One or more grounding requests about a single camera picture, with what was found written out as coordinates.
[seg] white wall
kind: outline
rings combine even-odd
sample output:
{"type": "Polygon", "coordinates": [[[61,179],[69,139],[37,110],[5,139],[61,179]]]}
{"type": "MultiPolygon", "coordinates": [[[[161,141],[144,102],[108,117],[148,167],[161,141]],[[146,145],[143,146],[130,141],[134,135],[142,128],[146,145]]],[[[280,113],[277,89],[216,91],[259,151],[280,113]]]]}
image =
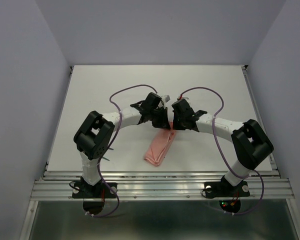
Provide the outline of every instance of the white wall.
{"type": "Polygon", "coordinates": [[[74,64],[249,64],[285,0],[36,0],[74,64]]]}
{"type": "Polygon", "coordinates": [[[248,67],[280,172],[300,210],[300,0],[288,0],[248,67]]]}
{"type": "Polygon", "coordinates": [[[17,239],[69,67],[34,0],[0,0],[0,240],[17,239]]]}

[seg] pink cloth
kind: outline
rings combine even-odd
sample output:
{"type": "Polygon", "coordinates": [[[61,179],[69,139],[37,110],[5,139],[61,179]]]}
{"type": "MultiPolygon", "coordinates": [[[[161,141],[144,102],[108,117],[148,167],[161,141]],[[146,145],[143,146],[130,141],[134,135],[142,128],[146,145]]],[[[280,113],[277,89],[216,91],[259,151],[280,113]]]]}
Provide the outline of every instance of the pink cloth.
{"type": "Polygon", "coordinates": [[[144,155],[144,160],[156,167],[160,166],[175,139],[177,131],[172,129],[172,123],[170,123],[170,126],[170,130],[159,130],[144,155]]]}

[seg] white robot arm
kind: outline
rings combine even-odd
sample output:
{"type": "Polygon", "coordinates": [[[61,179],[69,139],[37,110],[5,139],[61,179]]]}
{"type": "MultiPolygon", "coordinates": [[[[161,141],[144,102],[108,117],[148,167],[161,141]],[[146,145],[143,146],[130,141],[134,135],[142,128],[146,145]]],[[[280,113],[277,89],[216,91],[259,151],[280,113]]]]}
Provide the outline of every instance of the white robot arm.
{"type": "Polygon", "coordinates": [[[168,122],[168,110],[166,102],[170,100],[168,95],[149,93],[143,101],[132,104],[119,112],[100,114],[96,111],[89,113],[80,129],[74,136],[74,142],[80,151],[82,159],[82,178],[94,186],[101,177],[97,166],[99,158],[108,150],[112,133],[120,129],[152,121],[155,128],[170,129],[168,122]]]}
{"type": "MultiPolygon", "coordinates": [[[[185,98],[173,103],[172,107],[173,129],[213,134],[213,115],[203,110],[194,112],[185,98]]],[[[214,123],[216,136],[233,143],[237,161],[232,166],[232,171],[229,170],[220,182],[204,183],[211,187],[211,190],[206,192],[206,197],[230,197],[233,193],[241,191],[240,188],[247,184],[243,181],[244,177],[273,152],[274,146],[255,120],[237,122],[215,118],[214,123]]],[[[241,197],[245,195],[247,192],[240,192],[241,197]]]]}

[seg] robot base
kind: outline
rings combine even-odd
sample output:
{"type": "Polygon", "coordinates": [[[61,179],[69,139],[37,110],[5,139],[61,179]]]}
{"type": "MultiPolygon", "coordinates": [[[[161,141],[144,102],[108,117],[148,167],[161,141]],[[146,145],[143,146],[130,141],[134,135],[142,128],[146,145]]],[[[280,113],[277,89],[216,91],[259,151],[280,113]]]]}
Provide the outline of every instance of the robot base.
{"type": "Polygon", "coordinates": [[[232,186],[224,181],[207,181],[204,183],[202,196],[207,199],[232,198],[239,194],[239,197],[249,197],[249,187],[246,181],[240,182],[237,186],[232,186]]]}
{"type": "MultiPolygon", "coordinates": [[[[117,191],[116,182],[108,182],[108,185],[117,191]]],[[[81,177],[80,181],[73,181],[73,186],[80,191],[74,190],[72,192],[73,199],[101,199],[104,191],[105,199],[115,199],[116,196],[103,184],[100,180],[96,185],[91,186],[81,177]]]]}

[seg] glass panel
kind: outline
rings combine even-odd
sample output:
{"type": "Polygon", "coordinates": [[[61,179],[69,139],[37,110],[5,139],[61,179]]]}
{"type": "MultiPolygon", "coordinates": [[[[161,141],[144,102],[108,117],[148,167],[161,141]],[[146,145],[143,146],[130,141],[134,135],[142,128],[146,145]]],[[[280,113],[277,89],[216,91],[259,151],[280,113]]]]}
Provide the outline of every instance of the glass panel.
{"type": "MultiPolygon", "coordinates": [[[[255,205],[242,201],[241,211],[255,205]]],[[[80,201],[42,201],[31,240],[293,240],[298,239],[284,199],[263,200],[253,212],[230,216],[206,205],[218,201],[122,202],[110,217],[85,216],[80,201]]],[[[115,202],[106,202],[106,210],[115,202]]]]}

